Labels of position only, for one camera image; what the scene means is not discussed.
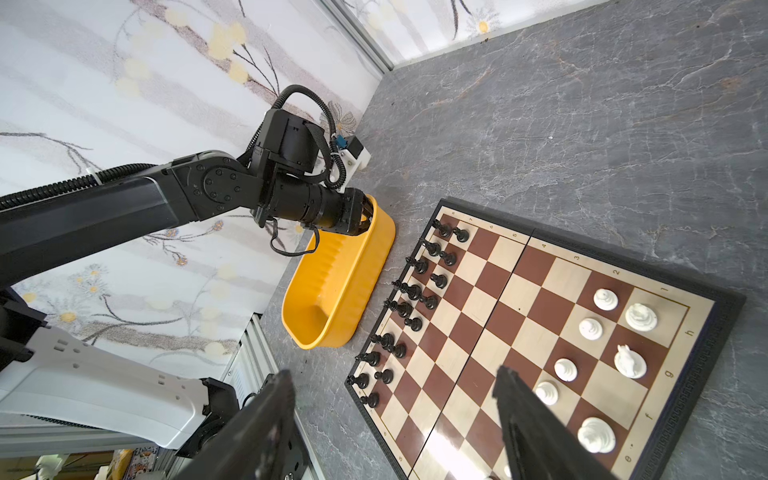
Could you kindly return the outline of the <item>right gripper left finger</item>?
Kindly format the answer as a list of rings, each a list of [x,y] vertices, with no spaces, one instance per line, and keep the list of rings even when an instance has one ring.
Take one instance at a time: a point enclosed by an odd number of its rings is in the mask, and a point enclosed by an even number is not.
[[[294,409],[292,375],[288,370],[281,370],[176,477],[293,479]]]

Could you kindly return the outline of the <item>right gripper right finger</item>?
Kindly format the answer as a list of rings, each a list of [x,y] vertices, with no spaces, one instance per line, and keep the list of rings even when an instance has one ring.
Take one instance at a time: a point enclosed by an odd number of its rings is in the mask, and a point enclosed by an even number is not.
[[[518,373],[500,367],[497,401],[505,451],[514,479],[611,479]]]

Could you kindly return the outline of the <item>white rook corner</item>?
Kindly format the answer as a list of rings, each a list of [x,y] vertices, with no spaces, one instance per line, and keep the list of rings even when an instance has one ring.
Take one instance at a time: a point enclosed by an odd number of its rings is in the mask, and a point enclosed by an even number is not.
[[[633,303],[625,311],[624,319],[627,325],[638,332],[649,332],[658,325],[655,311],[643,303]]]

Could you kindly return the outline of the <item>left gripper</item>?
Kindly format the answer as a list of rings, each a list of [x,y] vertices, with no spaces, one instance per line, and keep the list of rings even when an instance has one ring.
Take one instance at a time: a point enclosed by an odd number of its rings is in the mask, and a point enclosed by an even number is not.
[[[342,195],[342,213],[335,225],[335,232],[358,236],[368,231],[374,214],[370,198],[356,188],[348,188]]]

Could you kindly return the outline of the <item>white knight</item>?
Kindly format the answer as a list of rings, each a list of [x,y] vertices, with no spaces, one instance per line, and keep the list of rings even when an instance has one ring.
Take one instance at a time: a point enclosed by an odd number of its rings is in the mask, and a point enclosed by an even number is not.
[[[614,356],[614,366],[623,376],[630,379],[642,378],[647,373],[647,363],[628,345],[618,345]]]

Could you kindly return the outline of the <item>yellow plastic tray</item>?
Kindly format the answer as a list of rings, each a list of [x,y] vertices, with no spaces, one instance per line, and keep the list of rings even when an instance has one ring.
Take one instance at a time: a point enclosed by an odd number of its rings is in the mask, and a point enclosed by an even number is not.
[[[395,240],[392,218],[373,196],[371,225],[359,236],[321,232],[287,287],[282,323],[303,350],[339,348],[354,335]]]

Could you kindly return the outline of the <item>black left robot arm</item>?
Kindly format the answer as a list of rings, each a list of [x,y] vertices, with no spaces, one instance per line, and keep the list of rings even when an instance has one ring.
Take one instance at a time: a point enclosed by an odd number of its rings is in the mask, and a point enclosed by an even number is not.
[[[105,352],[49,323],[15,292],[34,275],[145,235],[246,208],[259,225],[365,233],[372,201],[332,181],[336,141],[285,110],[267,112],[246,152],[128,164],[1,200],[1,409],[121,432],[191,458],[239,412],[232,386],[185,379]]]

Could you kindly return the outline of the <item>brown folding chess board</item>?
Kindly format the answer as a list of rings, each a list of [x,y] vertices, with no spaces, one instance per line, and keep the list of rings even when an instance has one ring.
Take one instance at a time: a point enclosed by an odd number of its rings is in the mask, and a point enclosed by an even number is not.
[[[470,232],[463,244],[436,235],[432,221]],[[421,239],[455,252],[446,266]],[[396,358],[370,337],[361,353],[377,351],[377,367],[355,359],[349,375],[367,373],[364,390],[345,383],[358,411],[400,479],[506,479],[510,475],[493,389],[504,366],[534,391],[553,382],[559,400],[547,408],[577,435],[589,417],[606,421],[615,449],[594,454],[617,479],[658,479],[738,318],[743,294],[600,248],[594,241],[559,232],[458,199],[441,200],[427,221],[412,257],[429,262],[425,274],[405,265],[397,281],[436,295],[428,310],[393,286],[386,300],[408,302],[423,327],[414,332],[383,307],[372,334],[391,333],[405,343]],[[432,273],[448,284],[438,289]],[[611,311],[597,308],[594,293],[619,298]],[[658,316],[649,332],[631,329],[624,314],[643,303]],[[597,319],[603,336],[585,339],[578,329]],[[647,363],[630,379],[614,366],[618,345]],[[555,361],[572,360],[573,382],[554,372]],[[374,373],[394,371],[384,384]],[[378,392],[369,408],[359,397]]]

